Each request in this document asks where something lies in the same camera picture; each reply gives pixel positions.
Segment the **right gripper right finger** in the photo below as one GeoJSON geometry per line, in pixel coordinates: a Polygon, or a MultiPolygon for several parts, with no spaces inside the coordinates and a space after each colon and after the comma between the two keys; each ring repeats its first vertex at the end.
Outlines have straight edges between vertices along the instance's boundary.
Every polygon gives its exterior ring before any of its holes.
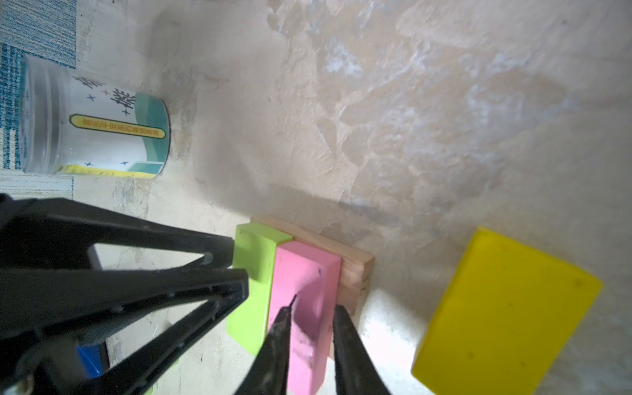
{"type": "Polygon", "coordinates": [[[390,394],[370,360],[351,316],[340,304],[334,312],[333,346],[337,394],[390,394]]]}

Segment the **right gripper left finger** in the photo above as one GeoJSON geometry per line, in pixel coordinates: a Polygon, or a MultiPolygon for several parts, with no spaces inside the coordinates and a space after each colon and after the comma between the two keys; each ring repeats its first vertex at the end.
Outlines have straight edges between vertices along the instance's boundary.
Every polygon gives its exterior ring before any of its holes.
{"type": "Polygon", "coordinates": [[[291,303],[279,310],[250,371],[235,395],[286,394],[291,354],[292,307],[296,297],[294,295],[291,303]]]}

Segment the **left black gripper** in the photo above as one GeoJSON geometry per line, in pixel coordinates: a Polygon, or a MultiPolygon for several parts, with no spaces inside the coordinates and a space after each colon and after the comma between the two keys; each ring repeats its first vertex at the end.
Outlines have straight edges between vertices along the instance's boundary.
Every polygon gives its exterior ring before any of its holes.
{"type": "Polygon", "coordinates": [[[243,269],[4,269],[1,394],[142,394],[248,297],[243,269]],[[98,378],[77,345],[180,304],[197,308],[98,378]]]}

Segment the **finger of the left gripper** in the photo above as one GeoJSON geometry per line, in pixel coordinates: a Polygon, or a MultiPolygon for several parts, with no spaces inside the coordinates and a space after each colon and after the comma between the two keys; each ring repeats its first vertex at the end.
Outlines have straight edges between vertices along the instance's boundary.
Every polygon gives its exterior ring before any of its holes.
{"type": "Polygon", "coordinates": [[[228,268],[235,242],[65,198],[15,200],[1,195],[3,268],[96,268],[91,248],[97,244],[200,253],[203,264],[228,268]]]}

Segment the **pink rectangular block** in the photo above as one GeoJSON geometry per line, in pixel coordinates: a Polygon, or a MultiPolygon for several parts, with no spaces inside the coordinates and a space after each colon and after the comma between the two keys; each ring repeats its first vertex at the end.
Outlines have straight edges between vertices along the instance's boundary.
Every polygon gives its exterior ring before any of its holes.
{"type": "Polygon", "coordinates": [[[342,259],[299,241],[276,249],[268,323],[292,306],[287,389],[316,394],[323,385],[342,259]]]}

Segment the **natural wood block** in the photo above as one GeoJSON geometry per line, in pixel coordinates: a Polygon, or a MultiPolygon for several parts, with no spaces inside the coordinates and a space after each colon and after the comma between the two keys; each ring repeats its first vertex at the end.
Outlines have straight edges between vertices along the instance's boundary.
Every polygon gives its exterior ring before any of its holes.
{"type": "Polygon", "coordinates": [[[375,266],[374,255],[270,215],[255,215],[251,221],[288,233],[296,241],[339,256],[342,259],[341,288],[357,295],[368,290],[375,266]]]}
{"type": "Polygon", "coordinates": [[[370,281],[361,283],[360,288],[340,285],[337,289],[337,304],[347,310],[357,332],[360,332],[360,317],[369,292],[370,281]]]}

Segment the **light green rectangular block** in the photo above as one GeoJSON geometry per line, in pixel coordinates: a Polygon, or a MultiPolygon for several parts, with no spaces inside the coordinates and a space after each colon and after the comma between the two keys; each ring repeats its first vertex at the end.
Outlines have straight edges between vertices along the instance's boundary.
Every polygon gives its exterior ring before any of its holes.
{"type": "Polygon", "coordinates": [[[249,276],[249,296],[227,319],[227,333],[250,355],[256,356],[268,332],[273,275],[280,245],[292,235],[258,222],[238,225],[232,268],[249,276]]]}

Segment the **yellow wood block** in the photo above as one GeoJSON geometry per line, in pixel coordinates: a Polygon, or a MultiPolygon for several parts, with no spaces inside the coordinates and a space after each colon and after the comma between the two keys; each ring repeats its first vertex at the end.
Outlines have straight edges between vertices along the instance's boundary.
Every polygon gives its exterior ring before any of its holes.
{"type": "Polygon", "coordinates": [[[411,374],[435,394],[532,394],[601,290],[573,264],[480,227],[411,374]]]}

